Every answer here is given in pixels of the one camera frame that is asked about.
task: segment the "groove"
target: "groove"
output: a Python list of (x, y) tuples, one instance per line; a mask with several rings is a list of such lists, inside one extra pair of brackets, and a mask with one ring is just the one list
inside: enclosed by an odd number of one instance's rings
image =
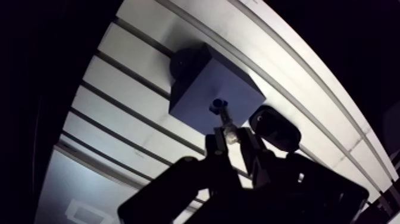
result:
[(113, 23), (118, 25), (120, 28), (126, 30), (127, 32), (129, 32), (133, 36), (139, 38), (143, 42), (147, 43), (148, 45), (152, 46), (153, 48), (155, 48), (157, 51), (161, 52), (162, 54), (164, 54), (168, 58), (171, 58), (174, 55), (174, 52), (171, 51), (170, 49), (168, 49), (166, 46), (162, 45), (161, 43), (159, 43), (155, 39), (151, 38), (149, 35), (147, 35), (146, 33), (142, 32), (141, 30), (139, 30), (135, 26), (132, 26), (130, 23), (126, 22), (122, 18), (118, 18), (118, 17), (115, 18)]
[(142, 84), (143, 86), (146, 86), (147, 88), (149, 88), (150, 90), (152, 90), (156, 94), (164, 97), (168, 101), (170, 100), (170, 94), (168, 92), (166, 92), (165, 90), (161, 89), (157, 85), (151, 83), (150, 81), (148, 81), (147, 79), (143, 78), (142, 76), (138, 75), (136, 72), (132, 71), (128, 67), (126, 67), (123, 64), (119, 63), (117, 60), (115, 60), (115, 59), (111, 58), (110, 56), (108, 56), (106, 53), (101, 52), (101, 51), (97, 51), (95, 53), (95, 56), (99, 57), (101, 60), (103, 60), (106, 63), (108, 63), (109, 65), (115, 67), (116, 69), (118, 69), (122, 73), (126, 74), (127, 76), (131, 77), (132, 79), (138, 81), (140, 84)]

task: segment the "robotic arm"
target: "robotic arm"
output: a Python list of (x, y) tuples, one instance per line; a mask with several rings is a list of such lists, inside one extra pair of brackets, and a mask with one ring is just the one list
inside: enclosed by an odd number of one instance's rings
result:
[[(205, 137), (205, 159), (183, 157), (173, 164), (119, 207), (122, 223), (171, 223), (206, 188), (210, 199), (186, 223), (357, 219), (368, 198), (366, 189), (293, 150), (286, 158), (277, 158), (250, 128), (234, 127), (224, 101), (214, 101), (210, 110), (221, 116), (223, 125)], [(227, 141), (240, 143), (253, 189), (242, 188), (228, 158)]]

